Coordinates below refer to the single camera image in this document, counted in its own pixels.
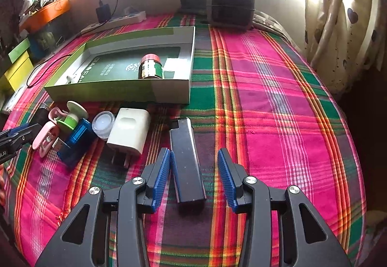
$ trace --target small plastic container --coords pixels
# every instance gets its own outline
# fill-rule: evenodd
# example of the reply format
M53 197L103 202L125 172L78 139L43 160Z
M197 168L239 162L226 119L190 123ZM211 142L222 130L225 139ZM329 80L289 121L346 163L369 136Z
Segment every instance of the small plastic container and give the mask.
M104 141L107 141L113 128L115 116L112 112L103 111L98 113L93 120L92 128L96 135Z

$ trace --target green book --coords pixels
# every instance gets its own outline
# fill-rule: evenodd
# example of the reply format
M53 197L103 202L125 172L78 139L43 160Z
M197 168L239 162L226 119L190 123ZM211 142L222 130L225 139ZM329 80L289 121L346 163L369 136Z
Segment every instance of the green book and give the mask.
M178 58L179 46L142 48L112 52L94 57L82 72L79 83L138 79L141 59L146 54L156 54L164 66L167 58ZM164 72L164 78L172 79L174 72Z

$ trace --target metal screw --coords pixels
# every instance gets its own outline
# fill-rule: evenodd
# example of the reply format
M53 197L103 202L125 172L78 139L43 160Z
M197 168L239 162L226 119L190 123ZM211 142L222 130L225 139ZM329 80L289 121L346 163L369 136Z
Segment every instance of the metal screw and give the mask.
M249 184L255 184L257 182L257 179L254 176L248 176L245 178L246 183Z
M134 179L132 179L132 183L134 185L140 185L144 182L144 179L142 177L135 177Z
M100 191L100 188L97 186L94 186L94 187L89 189L89 193L92 195L97 195L99 193L99 191Z
M295 185L292 185L289 187L289 192L291 192L292 194L298 194L299 193L299 188Z

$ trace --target pink clothespin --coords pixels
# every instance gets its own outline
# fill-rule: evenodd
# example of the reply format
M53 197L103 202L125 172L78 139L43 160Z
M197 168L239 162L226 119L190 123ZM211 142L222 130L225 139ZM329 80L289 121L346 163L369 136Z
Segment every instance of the pink clothespin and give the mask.
M39 134L32 143L32 149L37 150L39 148L39 155L41 158L45 157L50 151L54 141L59 137L59 127L57 121L65 118L67 112L61 111L58 107L54 107L48 114L47 122L40 130Z

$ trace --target yellow box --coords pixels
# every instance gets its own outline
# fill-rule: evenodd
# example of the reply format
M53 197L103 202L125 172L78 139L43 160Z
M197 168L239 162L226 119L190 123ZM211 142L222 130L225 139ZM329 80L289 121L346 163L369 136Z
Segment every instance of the yellow box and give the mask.
M0 78L0 90L13 94L32 72L30 56L25 51Z

